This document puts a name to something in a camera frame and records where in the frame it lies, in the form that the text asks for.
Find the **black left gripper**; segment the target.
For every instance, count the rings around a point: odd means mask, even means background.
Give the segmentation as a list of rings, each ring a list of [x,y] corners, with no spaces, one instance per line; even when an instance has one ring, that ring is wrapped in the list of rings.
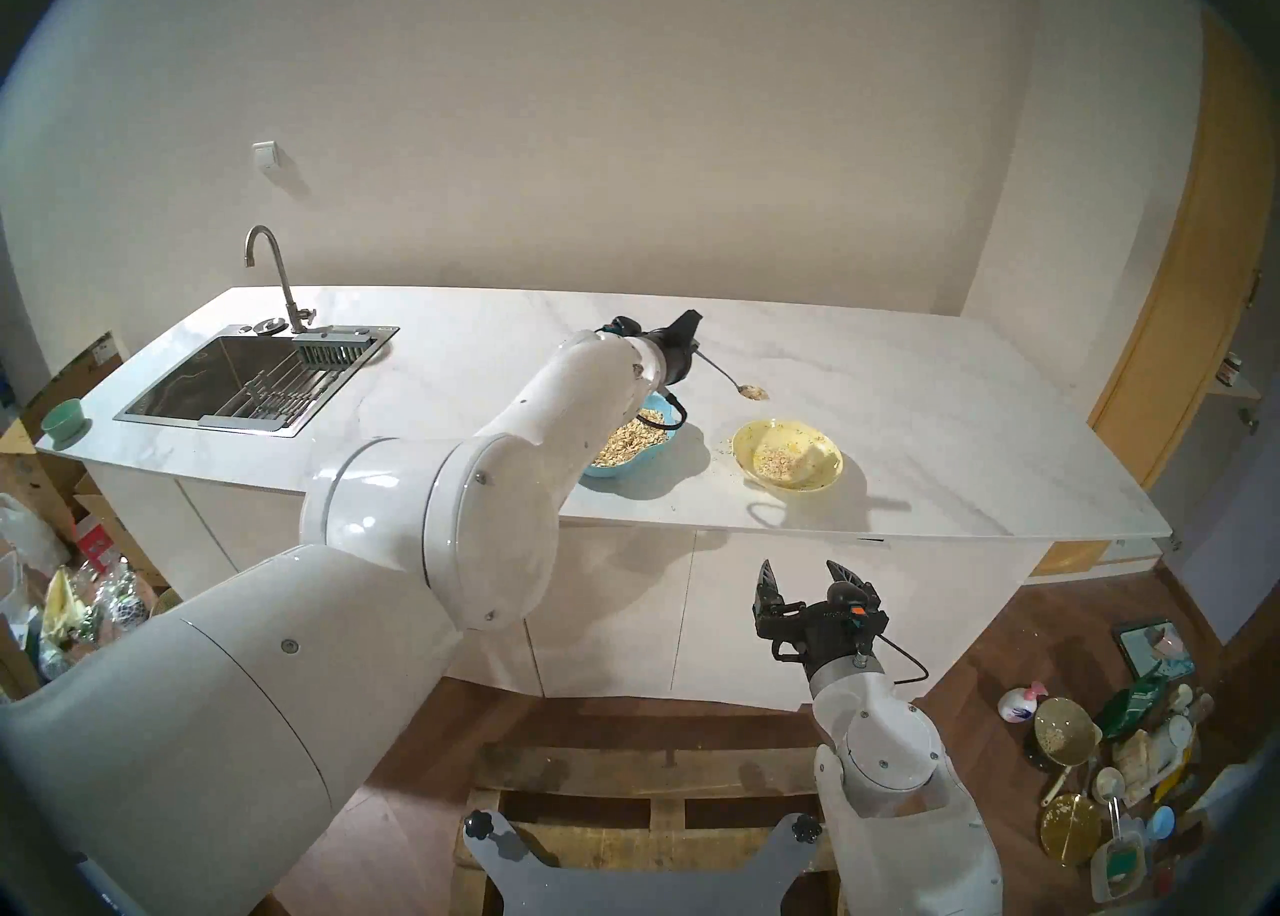
[[[700,353],[698,328],[701,319],[698,310],[685,310],[669,326],[657,328],[640,335],[655,348],[663,367],[659,386],[669,388],[689,376],[692,358]]]

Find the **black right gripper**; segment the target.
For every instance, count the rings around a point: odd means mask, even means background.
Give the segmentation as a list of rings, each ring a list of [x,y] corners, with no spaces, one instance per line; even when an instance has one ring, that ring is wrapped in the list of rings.
[[[785,603],[771,560],[762,562],[755,586],[755,632],[771,644],[774,660],[800,664],[806,674],[840,659],[865,668],[890,624],[876,588],[835,560],[826,562],[829,587],[819,603]]]

